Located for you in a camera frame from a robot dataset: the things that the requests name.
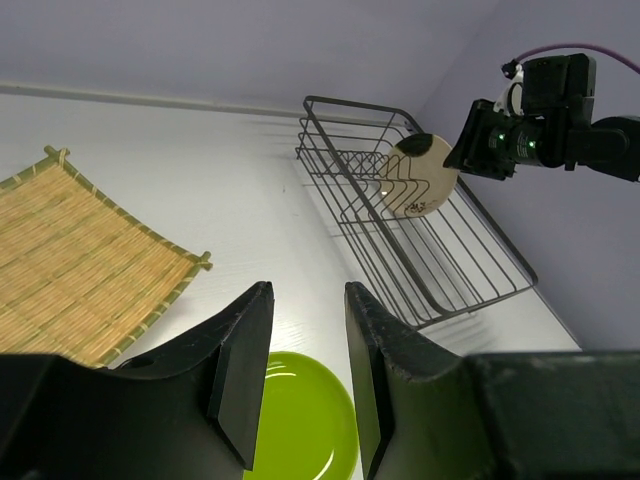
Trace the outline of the square bamboo woven plate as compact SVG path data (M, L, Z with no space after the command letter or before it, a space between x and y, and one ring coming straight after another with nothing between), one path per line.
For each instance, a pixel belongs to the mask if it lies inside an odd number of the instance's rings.
M68 149L44 151L1 183L1 351L106 367L211 269L211 254L136 219Z

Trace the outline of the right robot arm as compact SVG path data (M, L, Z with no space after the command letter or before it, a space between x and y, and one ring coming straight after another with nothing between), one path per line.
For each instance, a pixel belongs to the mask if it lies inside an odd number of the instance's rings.
M639 119L608 117L575 122L569 109L541 116L507 116L474 101L443 166L504 181L518 165L573 171L587 167L617 179L639 180Z

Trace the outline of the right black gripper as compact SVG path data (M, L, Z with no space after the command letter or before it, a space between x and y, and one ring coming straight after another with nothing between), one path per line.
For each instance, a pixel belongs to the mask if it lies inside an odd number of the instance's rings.
M523 114L494 110L486 99L474 100L461 134L443 166L489 179L507 179L515 173L516 162L508 158L511 131Z

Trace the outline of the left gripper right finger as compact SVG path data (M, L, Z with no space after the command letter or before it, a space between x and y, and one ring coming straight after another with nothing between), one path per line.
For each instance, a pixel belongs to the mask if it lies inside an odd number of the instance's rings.
M635 479L639 355L456 355L358 282L345 323L368 479Z

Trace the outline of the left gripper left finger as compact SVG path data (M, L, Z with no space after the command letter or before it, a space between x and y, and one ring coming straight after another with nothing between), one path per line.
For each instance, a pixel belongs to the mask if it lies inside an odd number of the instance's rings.
M58 355L1 359L5 479L239 479L254 464L274 292L121 366Z

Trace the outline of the green round plate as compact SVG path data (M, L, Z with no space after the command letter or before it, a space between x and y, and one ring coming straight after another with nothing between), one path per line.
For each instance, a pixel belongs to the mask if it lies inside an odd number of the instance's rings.
M272 352L246 479L350 479L359 455L353 402L322 363Z

